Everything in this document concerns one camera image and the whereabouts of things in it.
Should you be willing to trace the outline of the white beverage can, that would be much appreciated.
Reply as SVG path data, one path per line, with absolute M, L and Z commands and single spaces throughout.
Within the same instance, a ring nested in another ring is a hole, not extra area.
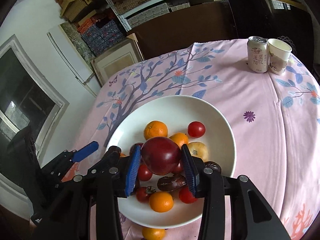
M 249 68 L 256 73 L 265 73 L 268 70 L 267 39 L 259 36 L 250 36 L 247 41 L 247 57 Z

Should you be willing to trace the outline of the white paper cup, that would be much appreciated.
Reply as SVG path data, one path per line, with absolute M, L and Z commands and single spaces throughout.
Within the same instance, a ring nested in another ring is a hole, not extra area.
M 292 51 L 290 45 L 282 40 L 269 38 L 267 40 L 269 48 L 269 67 L 274 74 L 283 74 Z

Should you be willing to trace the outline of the large front orange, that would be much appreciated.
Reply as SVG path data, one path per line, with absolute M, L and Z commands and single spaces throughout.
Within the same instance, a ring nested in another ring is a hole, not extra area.
M 143 238 L 146 240 L 162 240 L 165 237 L 165 229 L 142 228 Z

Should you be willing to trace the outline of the white oval plate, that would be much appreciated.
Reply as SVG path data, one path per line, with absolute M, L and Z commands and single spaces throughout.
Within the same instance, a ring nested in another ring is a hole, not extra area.
M 118 146 L 128 154 L 138 142 L 146 142 L 144 128 L 151 121 L 160 121 L 168 128 L 168 136 L 186 133 L 188 125 L 199 121 L 206 128 L 198 139 L 208 148 L 208 160 L 218 163 L 224 176 L 234 174 L 236 145 L 231 126 L 225 116 L 210 103 L 193 96 L 172 95 L 152 100 L 129 114 L 111 135 L 108 146 Z M 170 139 L 156 139 L 147 144 L 142 155 L 147 158 L 153 176 L 142 186 L 157 186 L 157 181 L 170 175 L 181 158 L 178 145 Z M 168 212 L 155 212 L 149 204 L 139 202 L 135 196 L 120 198 L 119 211 L 129 220 L 151 228 L 176 228 L 201 218 L 203 199 L 184 204 L 173 193 L 174 205 Z

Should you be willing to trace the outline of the framed picture beige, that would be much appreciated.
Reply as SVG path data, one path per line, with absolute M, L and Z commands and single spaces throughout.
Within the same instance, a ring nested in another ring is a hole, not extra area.
M 91 61 L 99 85 L 103 87 L 116 72 L 139 63 L 144 56 L 134 33 Z

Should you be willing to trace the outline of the dark wooden cabinet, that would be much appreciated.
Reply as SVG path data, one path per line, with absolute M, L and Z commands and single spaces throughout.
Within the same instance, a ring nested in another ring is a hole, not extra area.
M 145 59 L 187 48 L 195 42 L 238 37 L 227 1 L 170 12 L 134 27 L 129 34 L 135 34 Z

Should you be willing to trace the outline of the large red plum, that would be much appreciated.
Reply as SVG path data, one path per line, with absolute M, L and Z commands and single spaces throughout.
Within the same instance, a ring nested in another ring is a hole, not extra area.
M 148 169 L 161 176 L 171 173 L 180 163 L 181 150 L 167 137 L 154 137 L 143 144 L 141 156 Z

